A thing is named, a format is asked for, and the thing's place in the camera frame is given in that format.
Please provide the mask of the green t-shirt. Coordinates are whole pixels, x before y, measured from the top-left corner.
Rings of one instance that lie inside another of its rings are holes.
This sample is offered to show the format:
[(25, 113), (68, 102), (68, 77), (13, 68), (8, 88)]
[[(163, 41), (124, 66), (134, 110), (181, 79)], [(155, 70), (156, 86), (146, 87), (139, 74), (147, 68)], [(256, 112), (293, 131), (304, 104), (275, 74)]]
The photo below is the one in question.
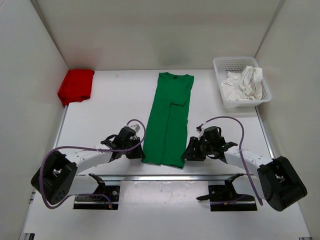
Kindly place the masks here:
[(186, 150), (192, 75), (161, 72), (149, 114), (142, 162), (182, 169)]

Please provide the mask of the white t-shirt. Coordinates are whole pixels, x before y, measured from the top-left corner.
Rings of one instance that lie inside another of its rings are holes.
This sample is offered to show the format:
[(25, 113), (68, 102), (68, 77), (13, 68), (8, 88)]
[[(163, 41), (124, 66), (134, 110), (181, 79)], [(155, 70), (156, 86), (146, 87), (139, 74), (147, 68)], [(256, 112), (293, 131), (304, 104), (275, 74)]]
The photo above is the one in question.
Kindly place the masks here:
[(228, 101), (255, 101), (263, 98), (262, 80), (262, 68), (246, 66), (242, 73), (229, 71), (220, 85)]

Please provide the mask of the red t-shirt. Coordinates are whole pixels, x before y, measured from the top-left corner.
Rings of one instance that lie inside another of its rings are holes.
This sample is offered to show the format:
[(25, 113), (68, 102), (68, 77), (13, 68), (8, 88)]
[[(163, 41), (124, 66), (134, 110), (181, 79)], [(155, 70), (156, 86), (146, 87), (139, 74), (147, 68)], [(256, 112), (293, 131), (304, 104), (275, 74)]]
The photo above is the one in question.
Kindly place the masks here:
[(68, 70), (57, 93), (62, 105), (90, 99), (94, 74), (91, 69)]

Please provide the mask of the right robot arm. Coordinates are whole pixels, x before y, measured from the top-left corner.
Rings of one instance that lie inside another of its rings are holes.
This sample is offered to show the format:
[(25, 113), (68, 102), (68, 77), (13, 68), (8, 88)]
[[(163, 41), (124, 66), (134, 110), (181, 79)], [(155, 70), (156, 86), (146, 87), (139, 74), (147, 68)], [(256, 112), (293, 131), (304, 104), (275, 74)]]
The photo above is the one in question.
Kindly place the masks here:
[(191, 137), (181, 158), (198, 162), (210, 158), (248, 171), (227, 178), (219, 190), (198, 197), (199, 201), (211, 200), (216, 204), (224, 204), (243, 196), (258, 195), (274, 210), (281, 212), (308, 194), (287, 158), (268, 158), (239, 150), (236, 143), (225, 142), (224, 138), (206, 140), (203, 136)]

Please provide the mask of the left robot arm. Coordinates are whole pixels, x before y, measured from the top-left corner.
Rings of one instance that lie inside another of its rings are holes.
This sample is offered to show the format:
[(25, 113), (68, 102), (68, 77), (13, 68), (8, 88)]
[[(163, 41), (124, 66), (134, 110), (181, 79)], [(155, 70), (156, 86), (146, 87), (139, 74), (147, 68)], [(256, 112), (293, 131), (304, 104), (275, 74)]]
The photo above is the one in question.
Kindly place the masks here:
[(130, 128), (112, 134), (97, 147), (60, 146), (51, 150), (42, 161), (30, 184), (41, 194), (49, 209), (59, 207), (71, 196), (89, 196), (93, 200), (110, 198), (105, 194), (103, 180), (86, 170), (110, 163), (125, 156), (141, 159), (143, 139)]

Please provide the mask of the aluminium rail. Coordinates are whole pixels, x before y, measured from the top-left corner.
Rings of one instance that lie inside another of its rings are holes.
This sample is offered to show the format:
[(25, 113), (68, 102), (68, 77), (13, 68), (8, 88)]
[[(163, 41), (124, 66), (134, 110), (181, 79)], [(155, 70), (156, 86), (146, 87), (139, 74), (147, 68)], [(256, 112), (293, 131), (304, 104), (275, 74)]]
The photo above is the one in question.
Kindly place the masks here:
[(165, 174), (165, 175), (99, 175), (105, 182), (176, 182), (176, 181), (200, 181), (200, 182), (224, 182), (231, 174)]

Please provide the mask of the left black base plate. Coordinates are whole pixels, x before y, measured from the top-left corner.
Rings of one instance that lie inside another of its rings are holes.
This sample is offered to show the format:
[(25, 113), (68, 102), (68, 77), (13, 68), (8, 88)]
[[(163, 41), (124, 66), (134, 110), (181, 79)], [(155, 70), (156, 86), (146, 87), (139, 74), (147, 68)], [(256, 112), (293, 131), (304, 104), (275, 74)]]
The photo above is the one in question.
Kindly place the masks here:
[(75, 210), (117, 210), (120, 183), (103, 180), (93, 173), (76, 175), (69, 195), (74, 196)]

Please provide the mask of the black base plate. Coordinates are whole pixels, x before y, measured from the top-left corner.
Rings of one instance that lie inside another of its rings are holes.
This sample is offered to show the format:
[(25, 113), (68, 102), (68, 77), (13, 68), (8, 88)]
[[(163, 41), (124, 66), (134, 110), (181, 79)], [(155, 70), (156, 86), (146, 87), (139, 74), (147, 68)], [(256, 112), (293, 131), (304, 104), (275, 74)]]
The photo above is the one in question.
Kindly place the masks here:
[(236, 193), (233, 182), (244, 177), (245, 174), (237, 173), (225, 179), (221, 184), (209, 184), (208, 194), (198, 196), (198, 201), (210, 203), (211, 212), (251, 212), (257, 211), (254, 196)]
[(69, 195), (74, 196), (75, 210), (117, 210), (120, 183), (103, 180), (93, 173), (76, 175)]

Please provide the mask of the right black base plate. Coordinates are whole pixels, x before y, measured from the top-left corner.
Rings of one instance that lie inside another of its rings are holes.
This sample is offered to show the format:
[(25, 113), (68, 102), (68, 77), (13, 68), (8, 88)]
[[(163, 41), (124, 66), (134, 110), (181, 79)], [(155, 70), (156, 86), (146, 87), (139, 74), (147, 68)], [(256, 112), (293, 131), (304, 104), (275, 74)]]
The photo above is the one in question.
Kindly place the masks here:
[(254, 196), (236, 193), (233, 182), (244, 177), (245, 174), (237, 173), (225, 179), (221, 184), (209, 184), (208, 194), (198, 196), (198, 201), (210, 203), (211, 212), (251, 212), (257, 211)]

